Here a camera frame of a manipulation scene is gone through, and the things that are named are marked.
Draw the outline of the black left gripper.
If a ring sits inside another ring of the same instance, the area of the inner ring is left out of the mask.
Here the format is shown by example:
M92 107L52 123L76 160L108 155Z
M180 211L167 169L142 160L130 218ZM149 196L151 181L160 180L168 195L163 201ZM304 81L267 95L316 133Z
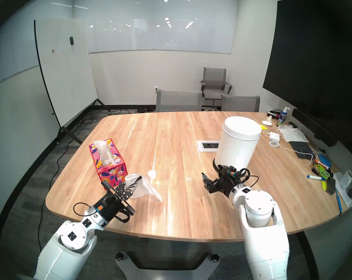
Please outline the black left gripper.
M122 182L116 188L107 181L102 181L101 185L105 188L106 194L96 203L97 213L106 222L110 222L113 218L128 222L135 214L135 210L127 203L127 200L133 196L140 181L141 177L138 177L133 183Z

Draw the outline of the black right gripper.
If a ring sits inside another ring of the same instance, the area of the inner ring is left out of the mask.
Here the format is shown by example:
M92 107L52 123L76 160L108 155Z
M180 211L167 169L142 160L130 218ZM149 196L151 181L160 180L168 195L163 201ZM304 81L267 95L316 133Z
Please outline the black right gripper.
M222 192L227 198L235 186L241 188L243 181L241 180L240 172L238 175L235 175L237 169L233 166L226 165L216 165L216 171L219 174L219 178L211 180L206 174L201 173L202 180L204 183L205 189L209 194Z

